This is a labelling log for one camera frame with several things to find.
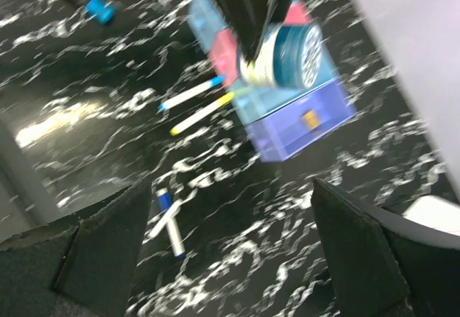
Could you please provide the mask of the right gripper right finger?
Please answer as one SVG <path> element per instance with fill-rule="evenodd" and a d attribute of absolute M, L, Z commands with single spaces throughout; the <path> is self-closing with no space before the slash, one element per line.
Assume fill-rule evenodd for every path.
<path fill-rule="evenodd" d="M 459 235 L 315 179 L 311 199 L 343 316 L 458 316 Z"/>

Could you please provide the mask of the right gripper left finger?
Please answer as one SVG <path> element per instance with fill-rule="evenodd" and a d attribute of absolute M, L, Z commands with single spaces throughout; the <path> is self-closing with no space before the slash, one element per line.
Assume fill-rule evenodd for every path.
<path fill-rule="evenodd" d="M 141 180 L 1 243 L 2 316 L 124 316 L 152 202 Z"/>

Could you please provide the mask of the pink bin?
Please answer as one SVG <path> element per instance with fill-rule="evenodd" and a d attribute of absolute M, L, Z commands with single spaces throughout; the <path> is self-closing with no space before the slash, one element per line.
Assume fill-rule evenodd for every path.
<path fill-rule="evenodd" d="M 312 22 L 311 16 L 303 1 L 294 1 L 285 17 L 284 24 L 297 25 Z M 208 58 L 213 63 L 217 75 L 224 77 L 224 86 L 230 85 L 239 77 L 236 69 L 237 43 L 234 34 L 229 28 L 219 31 L 214 37 Z"/>

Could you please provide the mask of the teal blue bin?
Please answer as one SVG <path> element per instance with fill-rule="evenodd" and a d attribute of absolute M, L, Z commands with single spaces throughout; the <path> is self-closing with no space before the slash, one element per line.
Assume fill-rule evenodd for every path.
<path fill-rule="evenodd" d="M 241 78 L 237 78 L 230 85 L 228 91 L 234 93 L 232 103 L 241 123 L 247 125 L 312 92 L 314 89 L 338 78 L 338 76 L 336 66 L 326 46 L 323 45 L 320 69 L 313 87 L 308 90 L 250 86 Z"/>

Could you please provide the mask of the yellow eraser block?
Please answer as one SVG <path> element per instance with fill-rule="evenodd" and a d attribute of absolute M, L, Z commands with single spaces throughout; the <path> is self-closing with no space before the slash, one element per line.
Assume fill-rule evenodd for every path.
<path fill-rule="evenodd" d="M 302 120 L 310 130 L 316 129 L 321 124 L 321 120 L 314 110 L 306 112 L 302 116 Z"/>

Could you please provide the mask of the purple bin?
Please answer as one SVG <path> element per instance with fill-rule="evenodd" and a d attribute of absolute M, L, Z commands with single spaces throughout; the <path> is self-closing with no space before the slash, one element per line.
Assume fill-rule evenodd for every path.
<path fill-rule="evenodd" d="M 245 126 L 263 162 L 282 162 L 352 118 L 356 109 L 347 101 L 340 79 L 332 80 L 270 115 Z M 302 116 L 314 110 L 321 124 L 310 130 Z"/>

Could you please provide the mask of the light blue bin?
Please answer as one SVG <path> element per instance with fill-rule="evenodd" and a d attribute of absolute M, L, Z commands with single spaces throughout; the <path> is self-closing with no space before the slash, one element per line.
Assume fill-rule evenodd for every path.
<path fill-rule="evenodd" d="M 191 0 L 187 22 L 205 55 L 212 51 L 214 42 L 221 45 L 222 42 L 232 41 L 226 23 L 212 0 Z"/>

